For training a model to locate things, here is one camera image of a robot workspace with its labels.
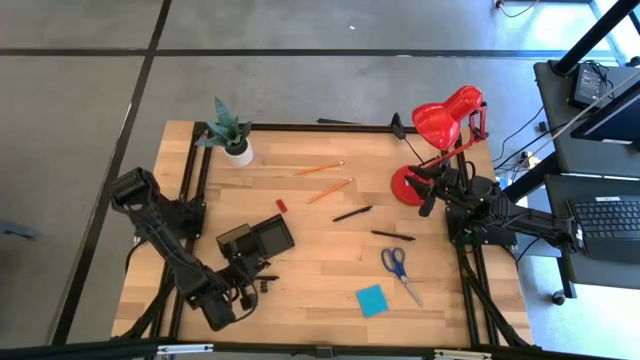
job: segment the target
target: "blue sticky note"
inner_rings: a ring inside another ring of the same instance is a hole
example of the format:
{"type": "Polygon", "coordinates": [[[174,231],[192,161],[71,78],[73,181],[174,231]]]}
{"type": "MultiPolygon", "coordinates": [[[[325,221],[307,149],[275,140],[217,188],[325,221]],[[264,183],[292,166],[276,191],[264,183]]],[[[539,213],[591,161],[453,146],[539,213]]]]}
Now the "blue sticky note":
{"type": "Polygon", "coordinates": [[[358,290],[356,294],[358,295],[360,307],[366,318],[389,310],[387,300],[384,298],[380,285],[358,290]]]}

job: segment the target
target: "wooden table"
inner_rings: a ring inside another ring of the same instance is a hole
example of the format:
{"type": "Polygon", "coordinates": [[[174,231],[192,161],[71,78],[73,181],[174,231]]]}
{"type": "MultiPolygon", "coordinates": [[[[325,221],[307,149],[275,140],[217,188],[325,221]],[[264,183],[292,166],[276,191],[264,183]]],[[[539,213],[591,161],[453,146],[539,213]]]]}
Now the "wooden table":
{"type": "MultiPolygon", "coordinates": [[[[179,191],[192,128],[192,122],[177,121],[168,122],[165,128],[153,172],[169,199],[176,198],[179,191]]],[[[253,315],[213,332],[200,310],[185,306],[180,339],[469,346],[458,264],[448,241],[443,202],[437,202],[429,218],[421,218],[417,208],[400,203],[390,192],[394,171],[416,163],[404,142],[391,134],[297,131],[253,131],[250,139],[255,158],[244,168],[232,167],[219,148],[213,151],[206,185],[206,223],[195,255],[214,270],[226,266],[216,236],[277,214],[277,199],[289,208],[283,216],[296,245],[273,258],[273,265],[261,273],[280,279],[269,283],[267,294],[260,294],[253,315]],[[300,169],[339,160],[346,164],[305,176],[293,175],[300,169]],[[306,203],[313,195],[350,177],[355,181],[340,191],[316,203],[306,203]],[[374,205],[369,213],[331,221],[368,204],[374,205]],[[409,234],[417,241],[376,236],[369,232],[371,229],[409,234]],[[423,308],[381,264],[381,250],[395,246],[406,251],[407,274],[423,308]],[[382,287],[390,310],[365,319],[356,291],[375,284],[382,287]]],[[[419,135],[409,135],[408,139],[424,159],[438,154],[419,135]]],[[[465,154],[476,164],[479,175],[494,176],[486,142],[465,154]]],[[[497,246],[485,246],[483,250],[493,300],[520,336],[531,341],[513,259],[497,246]]],[[[133,255],[113,335],[128,330],[149,305],[158,290],[162,267],[163,261],[151,245],[142,246],[133,255]]],[[[163,334],[172,306],[170,299],[163,334]]],[[[234,309],[242,313],[239,306],[234,309]]],[[[482,306],[477,299],[476,312],[481,339],[486,342],[482,306]]]]}

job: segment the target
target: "red eraser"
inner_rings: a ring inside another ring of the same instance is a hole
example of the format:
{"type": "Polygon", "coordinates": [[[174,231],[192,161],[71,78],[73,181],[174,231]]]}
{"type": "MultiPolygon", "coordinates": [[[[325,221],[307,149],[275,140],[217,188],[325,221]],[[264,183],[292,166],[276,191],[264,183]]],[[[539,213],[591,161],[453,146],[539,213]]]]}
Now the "red eraser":
{"type": "Polygon", "coordinates": [[[280,199],[276,200],[276,204],[278,205],[278,208],[280,209],[281,213],[286,213],[287,212],[287,207],[284,206],[284,203],[282,202],[282,200],[280,200],[280,199]]]}

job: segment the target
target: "scissors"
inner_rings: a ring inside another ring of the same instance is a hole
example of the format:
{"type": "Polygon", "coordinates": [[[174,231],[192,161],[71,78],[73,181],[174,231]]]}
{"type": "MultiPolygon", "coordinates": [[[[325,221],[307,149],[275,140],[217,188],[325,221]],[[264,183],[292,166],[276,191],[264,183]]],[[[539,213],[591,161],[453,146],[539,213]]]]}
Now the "scissors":
{"type": "Polygon", "coordinates": [[[418,293],[409,282],[407,272],[404,270],[404,250],[401,248],[395,248],[393,250],[384,249],[382,250],[381,256],[382,265],[384,265],[384,267],[390,272],[396,274],[398,279],[400,279],[407,290],[409,290],[409,293],[411,293],[411,296],[413,296],[418,305],[422,307],[422,301],[420,301],[418,293]]]}

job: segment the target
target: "blue scissors handle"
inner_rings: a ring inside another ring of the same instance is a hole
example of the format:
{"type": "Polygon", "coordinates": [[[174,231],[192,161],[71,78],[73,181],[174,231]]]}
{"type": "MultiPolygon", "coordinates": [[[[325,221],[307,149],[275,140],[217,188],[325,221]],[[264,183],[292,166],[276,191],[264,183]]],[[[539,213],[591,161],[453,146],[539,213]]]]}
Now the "blue scissors handle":
{"type": "Polygon", "coordinates": [[[382,265],[389,270],[390,272],[396,274],[398,278],[402,276],[407,276],[407,273],[404,271],[404,250],[401,248],[395,248],[393,251],[391,249],[382,250],[382,265]]]}

